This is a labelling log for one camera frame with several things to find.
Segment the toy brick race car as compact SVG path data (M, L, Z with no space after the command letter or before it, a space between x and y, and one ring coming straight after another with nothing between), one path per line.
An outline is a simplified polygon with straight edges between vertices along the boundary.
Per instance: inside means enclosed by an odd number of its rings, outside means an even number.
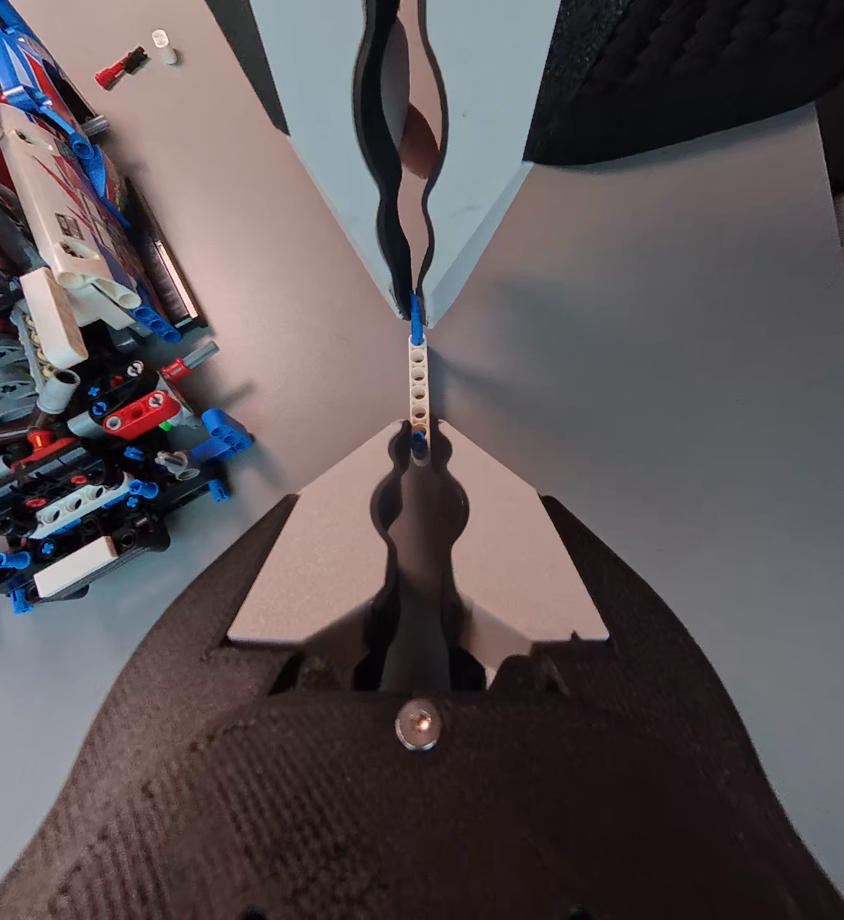
M145 201L89 109L11 2L0 2L0 597L15 615L78 600L171 543L169 517L229 499L253 446L179 384L203 327Z

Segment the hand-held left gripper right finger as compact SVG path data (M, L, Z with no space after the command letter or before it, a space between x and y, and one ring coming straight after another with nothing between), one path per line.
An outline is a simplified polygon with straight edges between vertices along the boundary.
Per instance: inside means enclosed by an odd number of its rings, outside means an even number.
M451 424L432 434L450 687L486 688L508 658L573 638L607 641L538 490Z

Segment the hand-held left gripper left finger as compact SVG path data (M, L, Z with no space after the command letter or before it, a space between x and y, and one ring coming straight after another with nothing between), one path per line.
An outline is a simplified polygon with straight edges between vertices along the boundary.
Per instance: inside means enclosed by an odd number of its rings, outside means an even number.
M298 493L228 630L235 645L299 652L344 684L390 631L396 561L389 528L402 510L409 424L398 420Z

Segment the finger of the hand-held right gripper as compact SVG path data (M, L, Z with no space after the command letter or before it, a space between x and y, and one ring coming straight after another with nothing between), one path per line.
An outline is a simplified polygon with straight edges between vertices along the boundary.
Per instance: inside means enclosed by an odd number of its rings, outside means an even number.
M439 166L425 192L429 247L418 289L434 328L471 277L527 178L528 140L558 1L420 2L439 87Z
M250 2L296 154L396 316L412 264L398 213L403 167L382 105L398 2Z

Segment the black red axle pin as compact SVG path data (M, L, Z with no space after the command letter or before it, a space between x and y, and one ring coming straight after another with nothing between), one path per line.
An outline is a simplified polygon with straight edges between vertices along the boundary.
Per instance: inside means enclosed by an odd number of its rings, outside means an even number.
M95 82L104 90L111 91L126 75L136 74L150 60L142 46L137 46L105 68L94 74Z

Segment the person's right hand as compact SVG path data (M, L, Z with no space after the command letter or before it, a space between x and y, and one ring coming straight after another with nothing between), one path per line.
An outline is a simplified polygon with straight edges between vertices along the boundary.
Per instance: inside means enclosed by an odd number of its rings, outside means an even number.
M411 103L398 147L401 163L416 178L428 180L439 160L439 142L425 116Z

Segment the white perforated toy beam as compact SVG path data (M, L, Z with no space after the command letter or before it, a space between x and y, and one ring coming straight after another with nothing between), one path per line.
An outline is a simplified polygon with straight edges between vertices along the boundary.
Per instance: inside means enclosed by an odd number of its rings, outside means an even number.
M410 338L407 346L409 411L412 433L421 433L430 443L430 400L428 375L428 340L422 336L420 343Z

